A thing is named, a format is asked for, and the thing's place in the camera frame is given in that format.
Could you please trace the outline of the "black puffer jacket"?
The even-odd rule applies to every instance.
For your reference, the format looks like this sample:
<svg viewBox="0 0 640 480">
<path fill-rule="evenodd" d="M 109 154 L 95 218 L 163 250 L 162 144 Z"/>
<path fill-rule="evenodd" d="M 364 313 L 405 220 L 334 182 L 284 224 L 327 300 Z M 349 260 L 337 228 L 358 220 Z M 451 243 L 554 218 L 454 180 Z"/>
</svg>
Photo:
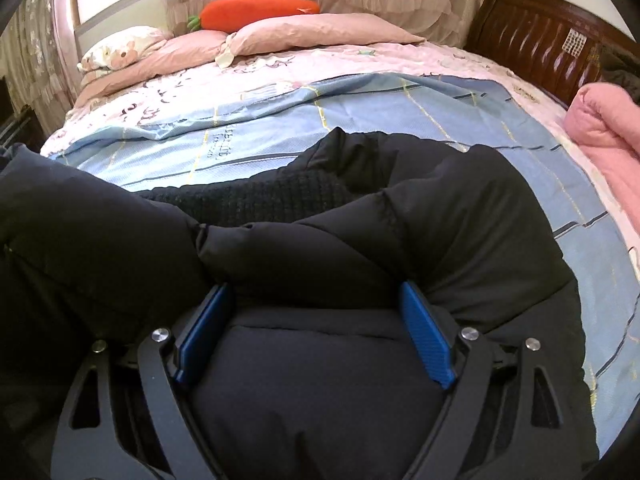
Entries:
<svg viewBox="0 0 640 480">
<path fill-rule="evenodd" d="M 409 479 L 444 404 L 405 283 L 491 339 L 539 311 L 582 476 L 599 458 L 575 275 L 498 151 L 333 130 L 288 166 L 130 193 L 23 145 L 1 154 L 1 474 L 52 479 L 78 370 L 111 350 L 117 434 L 165 468 L 136 372 L 160 326 L 224 298 L 181 399 L 223 479 Z"/>
</svg>

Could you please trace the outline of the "long pink pillow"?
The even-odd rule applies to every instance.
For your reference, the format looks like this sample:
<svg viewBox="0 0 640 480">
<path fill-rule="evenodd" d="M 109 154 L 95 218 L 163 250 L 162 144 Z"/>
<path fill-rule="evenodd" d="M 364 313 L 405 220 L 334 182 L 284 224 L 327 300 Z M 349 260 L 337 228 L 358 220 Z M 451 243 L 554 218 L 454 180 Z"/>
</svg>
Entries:
<svg viewBox="0 0 640 480">
<path fill-rule="evenodd" d="M 155 77 L 213 62 L 227 37 L 225 32 L 199 30 L 168 40 L 163 47 L 122 70 L 88 81 L 85 78 L 74 107 L 83 107 L 92 99 L 110 96 Z"/>
</svg>

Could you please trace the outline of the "folded pink blanket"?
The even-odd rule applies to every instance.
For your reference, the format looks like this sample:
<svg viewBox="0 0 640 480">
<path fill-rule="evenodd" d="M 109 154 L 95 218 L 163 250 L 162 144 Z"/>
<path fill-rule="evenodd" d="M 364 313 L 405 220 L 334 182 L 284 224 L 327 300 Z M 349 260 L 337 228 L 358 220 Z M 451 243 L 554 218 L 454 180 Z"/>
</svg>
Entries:
<svg viewBox="0 0 640 480">
<path fill-rule="evenodd" d="M 617 84 L 585 84 L 566 112 L 564 130 L 639 232 L 639 105 Z"/>
</svg>

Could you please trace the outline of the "orange carrot plush pillow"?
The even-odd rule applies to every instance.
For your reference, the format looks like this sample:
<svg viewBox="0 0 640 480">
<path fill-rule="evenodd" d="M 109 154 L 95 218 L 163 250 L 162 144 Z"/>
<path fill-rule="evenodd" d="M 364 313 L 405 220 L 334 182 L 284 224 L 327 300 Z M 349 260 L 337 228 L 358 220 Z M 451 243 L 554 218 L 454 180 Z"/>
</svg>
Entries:
<svg viewBox="0 0 640 480">
<path fill-rule="evenodd" d="M 214 0 L 201 13 L 188 18 L 186 29 L 232 34 L 246 25 L 268 18 L 318 14 L 320 6 L 312 0 Z"/>
</svg>

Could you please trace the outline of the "blue checked quilt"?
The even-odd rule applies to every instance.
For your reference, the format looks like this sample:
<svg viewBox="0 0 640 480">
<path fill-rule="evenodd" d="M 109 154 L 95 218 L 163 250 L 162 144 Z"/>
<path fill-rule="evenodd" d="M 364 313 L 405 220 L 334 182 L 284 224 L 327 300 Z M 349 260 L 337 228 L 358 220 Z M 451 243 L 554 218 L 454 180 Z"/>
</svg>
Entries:
<svg viewBox="0 0 640 480">
<path fill-rule="evenodd" d="M 42 154 L 142 191 L 276 169 L 334 128 L 495 148 L 526 177 L 578 279 L 591 411 L 607 451 L 639 399 L 639 349 L 630 342 L 639 330 L 636 242 L 602 178 L 564 136 L 562 115 L 550 100 L 522 107 L 493 80 L 360 74 L 235 84 L 211 96 L 182 73 L 68 122 Z"/>
</svg>

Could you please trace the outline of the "dark wooden headboard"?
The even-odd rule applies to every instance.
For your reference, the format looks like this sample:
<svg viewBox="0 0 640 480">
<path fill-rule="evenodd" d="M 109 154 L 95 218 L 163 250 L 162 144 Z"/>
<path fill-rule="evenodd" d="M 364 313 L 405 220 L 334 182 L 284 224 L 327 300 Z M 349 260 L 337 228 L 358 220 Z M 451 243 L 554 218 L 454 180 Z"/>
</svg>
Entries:
<svg viewBox="0 0 640 480">
<path fill-rule="evenodd" d="M 639 70 L 639 44 L 565 0 L 484 0 L 465 50 L 570 104 L 604 70 Z"/>
</svg>

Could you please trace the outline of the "pink pillow right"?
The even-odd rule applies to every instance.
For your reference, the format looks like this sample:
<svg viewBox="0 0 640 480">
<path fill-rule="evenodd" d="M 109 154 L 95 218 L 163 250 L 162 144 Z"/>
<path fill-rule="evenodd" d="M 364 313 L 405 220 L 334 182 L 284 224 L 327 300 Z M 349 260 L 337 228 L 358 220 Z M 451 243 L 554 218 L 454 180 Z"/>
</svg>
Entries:
<svg viewBox="0 0 640 480">
<path fill-rule="evenodd" d="M 295 49 L 339 46 L 340 44 L 418 44 L 423 41 L 374 14 L 307 14 L 267 18 L 229 35 L 215 58 L 229 67 L 236 58 Z"/>
</svg>

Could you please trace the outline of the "floral white pillow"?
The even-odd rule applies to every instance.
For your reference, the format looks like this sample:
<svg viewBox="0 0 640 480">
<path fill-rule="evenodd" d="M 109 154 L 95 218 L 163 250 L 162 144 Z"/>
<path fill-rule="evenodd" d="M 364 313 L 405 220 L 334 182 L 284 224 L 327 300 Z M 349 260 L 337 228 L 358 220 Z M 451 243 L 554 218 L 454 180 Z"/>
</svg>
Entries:
<svg viewBox="0 0 640 480">
<path fill-rule="evenodd" d="M 82 74 L 93 70 L 122 70 L 163 47 L 174 34 L 140 25 L 114 32 L 91 47 L 77 64 Z"/>
</svg>

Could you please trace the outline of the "pink floral bed sheet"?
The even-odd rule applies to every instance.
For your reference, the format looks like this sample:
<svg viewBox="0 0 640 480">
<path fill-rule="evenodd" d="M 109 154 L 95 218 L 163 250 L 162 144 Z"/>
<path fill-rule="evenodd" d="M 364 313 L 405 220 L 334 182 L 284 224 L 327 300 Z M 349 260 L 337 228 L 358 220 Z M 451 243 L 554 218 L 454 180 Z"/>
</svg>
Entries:
<svg viewBox="0 0 640 480">
<path fill-rule="evenodd" d="M 525 108 L 532 108 L 542 100 L 550 100 L 563 112 L 560 126 L 564 136 L 570 142 L 570 146 L 578 151 L 578 154 L 597 171 L 603 180 L 606 195 L 623 211 L 636 242 L 637 261 L 639 259 L 638 234 L 634 232 L 626 212 L 613 197 L 600 171 L 578 150 L 578 147 L 564 132 L 562 127 L 563 107 L 546 92 L 516 76 L 512 70 L 492 62 L 488 58 L 460 49 L 439 47 L 428 42 L 417 46 L 409 46 L 408 44 L 375 44 L 370 47 L 336 46 L 242 58 L 242 60 L 225 68 L 214 63 L 207 63 L 171 75 L 140 82 L 140 84 L 122 89 L 110 96 L 92 99 L 85 106 L 71 110 L 64 126 L 68 122 L 76 122 L 99 106 L 133 88 L 144 86 L 153 80 L 165 79 L 182 73 L 192 74 L 196 82 L 211 96 L 220 96 L 224 90 L 232 88 L 235 84 L 263 85 L 274 82 L 312 84 L 347 75 L 401 74 L 418 77 L 454 76 L 463 79 L 493 80 L 503 84 L 512 98 Z"/>
</svg>

